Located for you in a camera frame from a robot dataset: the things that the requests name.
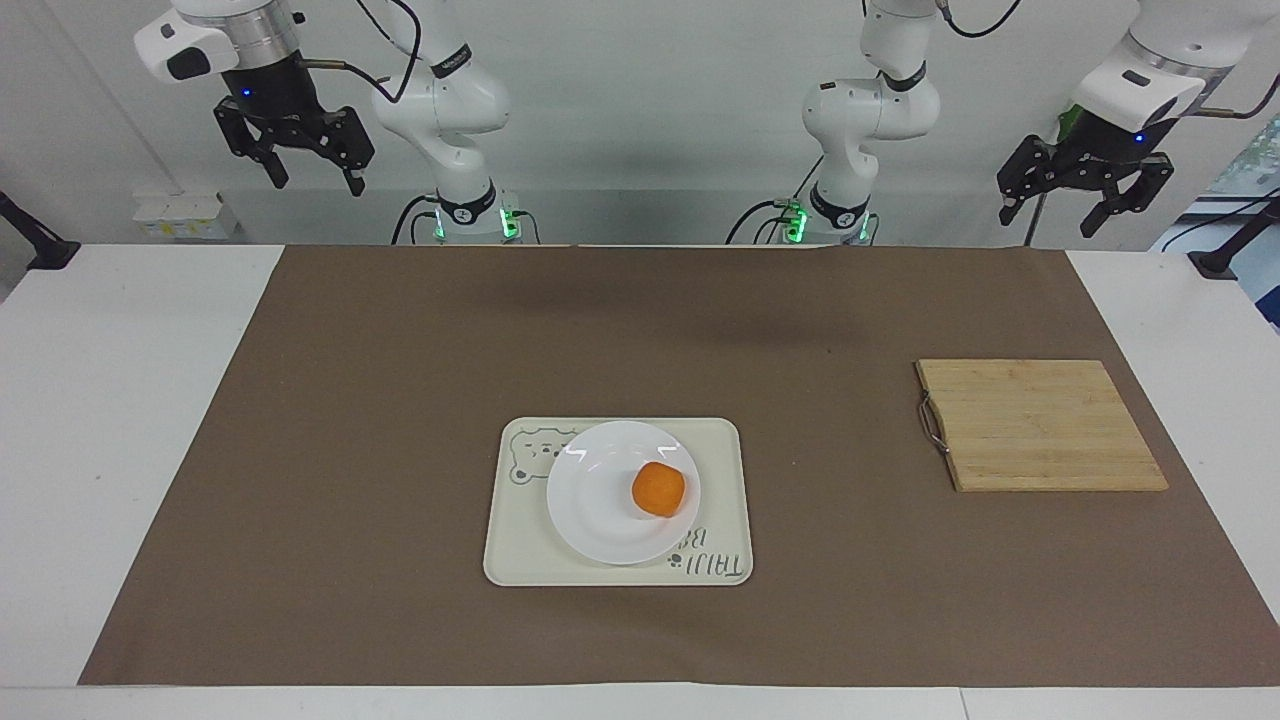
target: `cutting board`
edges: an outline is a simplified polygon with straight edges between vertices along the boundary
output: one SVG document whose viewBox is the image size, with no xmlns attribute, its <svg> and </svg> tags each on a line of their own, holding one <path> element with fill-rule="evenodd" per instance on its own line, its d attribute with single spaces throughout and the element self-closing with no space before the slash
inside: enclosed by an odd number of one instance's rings
<svg viewBox="0 0 1280 720">
<path fill-rule="evenodd" d="M 920 419 L 960 492 L 1162 491 L 1096 360 L 920 360 Z"/>
</svg>

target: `brown tablecloth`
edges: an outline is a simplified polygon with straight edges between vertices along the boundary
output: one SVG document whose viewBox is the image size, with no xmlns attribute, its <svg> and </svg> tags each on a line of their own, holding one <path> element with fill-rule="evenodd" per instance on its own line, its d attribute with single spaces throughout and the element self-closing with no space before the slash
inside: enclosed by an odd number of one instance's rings
<svg viewBox="0 0 1280 720">
<path fill-rule="evenodd" d="M 919 357 L 1102 360 L 1170 489 L 956 493 Z M 736 423 L 754 575 L 489 584 L 524 415 Z M 643 680 L 1280 684 L 1280 632 L 1060 252 L 289 247 L 81 678 Z"/>
</svg>

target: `orange food item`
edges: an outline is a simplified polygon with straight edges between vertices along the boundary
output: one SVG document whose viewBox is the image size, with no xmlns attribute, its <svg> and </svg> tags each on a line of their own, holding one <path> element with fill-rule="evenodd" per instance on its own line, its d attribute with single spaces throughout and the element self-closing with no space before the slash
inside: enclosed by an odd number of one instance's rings
<svg viewBox="0 0 1280 720">
<path fill-rule="evenodd" d="M 646 462 L 631 483 L 631 500 L 650 515 L 671 518 L 685 500 L 685 475 L 662 462 Z"/>
</svg>

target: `round plate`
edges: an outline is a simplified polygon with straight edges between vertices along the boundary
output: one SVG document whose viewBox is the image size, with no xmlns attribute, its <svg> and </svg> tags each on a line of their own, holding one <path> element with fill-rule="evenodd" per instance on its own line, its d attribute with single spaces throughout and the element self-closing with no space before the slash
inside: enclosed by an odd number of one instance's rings
<svg viewBox="0 0 1280 720">
<path fill-rule="evenodd" d="M 673 518 L 658 518 L 631 500 L 631 483 L 645 462 L 685 475 L 685 498 Z M 547 478 L 552 524 L 573 550 L 600 562 L 634 565 L 675 547 L 698 519 L 701 483 L 680 441 L 648 423 L 617 420 L 572 439 Z"/>
</svg>

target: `table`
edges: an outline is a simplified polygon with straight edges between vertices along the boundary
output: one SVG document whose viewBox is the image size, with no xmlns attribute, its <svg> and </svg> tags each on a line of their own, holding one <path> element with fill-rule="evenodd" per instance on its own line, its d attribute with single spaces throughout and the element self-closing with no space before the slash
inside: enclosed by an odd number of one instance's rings
<svg viewBox="0 0 1280 720">
<path fill-rule="evenodd" d="M 1280 688 L 72 688 L 279 254 L 90 246 L 0 306 L 0 707 L 14 716 L 1280 715 Z M 1280 341 L 1238 287 L 1202 281 L 1179 256 L 1070 258 L 1276 614 L 1280 487 L 1238 478 L 1275 465 Z"/>
</svg>

